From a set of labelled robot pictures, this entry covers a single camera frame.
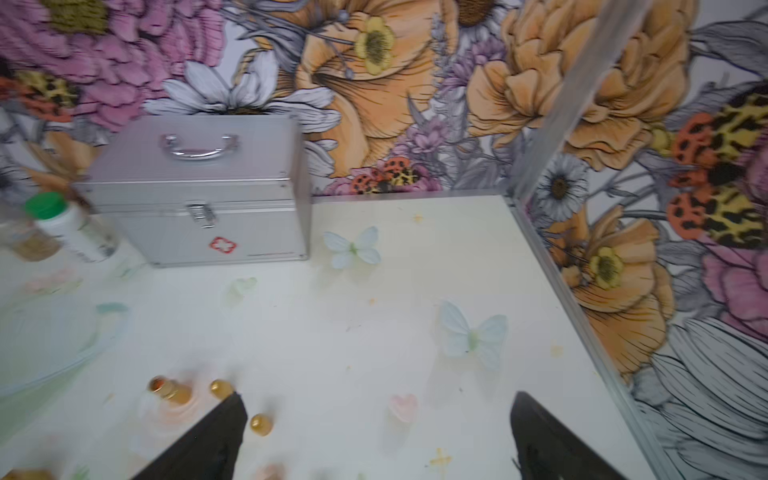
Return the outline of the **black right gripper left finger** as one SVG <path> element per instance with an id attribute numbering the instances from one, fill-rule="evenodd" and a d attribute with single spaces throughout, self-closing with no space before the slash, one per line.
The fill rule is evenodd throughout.
<path id="1" fill-rule="evenodd" d="M 229 395 L 134 479 L 232 479 L 247 420 L 241 396 Z"/>

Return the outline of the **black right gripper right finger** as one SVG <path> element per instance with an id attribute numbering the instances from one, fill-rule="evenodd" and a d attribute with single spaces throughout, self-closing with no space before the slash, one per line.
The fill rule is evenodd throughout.
<path id="1" fill-rule="evenodd" d="M 515 394 L 510 427 L 522 479 L 625 479 L 527 392 Z"/>

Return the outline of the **gold round lipstick cap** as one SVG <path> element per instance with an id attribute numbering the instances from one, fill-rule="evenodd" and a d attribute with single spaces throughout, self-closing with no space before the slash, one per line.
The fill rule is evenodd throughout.
<path id="1" fill-rule="evenodd" d="M 219 401 L 224 401 L 235 393 L 233 385 L 223 379 L 213 380 L 209 385 L 209 391 Z"/>

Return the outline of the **gold lipstick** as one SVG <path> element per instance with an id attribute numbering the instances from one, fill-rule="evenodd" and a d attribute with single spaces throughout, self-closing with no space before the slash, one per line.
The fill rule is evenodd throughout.
<path id="1" fill-rule="evenodd" d="M 192 389 L 165 376 L 153 377 L 147 384 L 147 390 L 166 402 L 185 405 L 192 398 Z"/>

